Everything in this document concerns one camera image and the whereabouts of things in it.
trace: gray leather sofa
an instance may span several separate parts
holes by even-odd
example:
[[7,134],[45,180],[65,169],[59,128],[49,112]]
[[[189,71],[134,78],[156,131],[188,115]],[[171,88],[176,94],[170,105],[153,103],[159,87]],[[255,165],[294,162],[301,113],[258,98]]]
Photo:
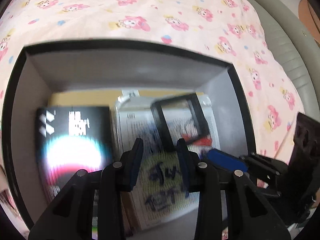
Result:
[[257,11],[266,43],[295,85],[306,115],[320,121],[320,49],[280,0],[248,0]]

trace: white logo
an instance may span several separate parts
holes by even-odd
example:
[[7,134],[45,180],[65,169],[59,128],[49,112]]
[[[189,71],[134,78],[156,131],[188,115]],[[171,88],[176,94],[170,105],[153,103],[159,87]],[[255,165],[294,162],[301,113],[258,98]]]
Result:
[[81,112],[69,112],[69,135],[87,135],[86,126],[90,128],[89,119],[82,120]]
[[45,127],[44,126],[41,126],[39,128],[39,132],[44,136],[44,137],[47,137],[47,133],[52,135],[54,133],[54,128],[47,124],[47,120],[49,122],[52,122],[54,120],[54,115],[51,114],[49,111],[47,111],[46,115],[44,114],[41,114],[41,116],[39,117],[40,121],[45,124]]

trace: bed sheet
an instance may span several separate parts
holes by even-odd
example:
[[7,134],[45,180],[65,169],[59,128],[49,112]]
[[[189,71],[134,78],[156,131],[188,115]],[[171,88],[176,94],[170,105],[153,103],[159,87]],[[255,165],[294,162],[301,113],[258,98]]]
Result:
[[1,109],[23,46],[101,38],[164,43],[232,62],[249,105],[257,153],[289,161],[303,105],[268,50],[247,0],[12,0],[0,20]]

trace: silver screw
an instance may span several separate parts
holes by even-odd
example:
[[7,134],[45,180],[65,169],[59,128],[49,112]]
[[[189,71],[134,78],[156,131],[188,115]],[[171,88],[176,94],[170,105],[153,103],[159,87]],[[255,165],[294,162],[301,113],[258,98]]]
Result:
[[208,165],[205,163],[205,162],[199,162],[198,163],[198,167],[201,168],[201,169],[204,169],[206,168]]
[[241,177],[243,175],[243,172],[241,170],[235,170],[235,175]]
[[86,175],[88,172],[86,171],[86,170],[79,170],[79,171],[77,171],[77,175],[79,176],[79,177],[82,177],[82,176],[84,176],[84,175]]
[[121,162],[114,162],[112,166],[117,169],[122,166],[122,163]]

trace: blue gripper pad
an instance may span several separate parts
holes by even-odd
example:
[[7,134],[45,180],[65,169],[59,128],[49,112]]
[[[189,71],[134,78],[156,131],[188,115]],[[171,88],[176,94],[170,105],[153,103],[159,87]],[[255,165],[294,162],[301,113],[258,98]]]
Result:
[[229,171],[241,170],[247,172],[248,167],[239,158],[226,154],[217,149],[212,149],[207,153],[207,158],[215,165]]

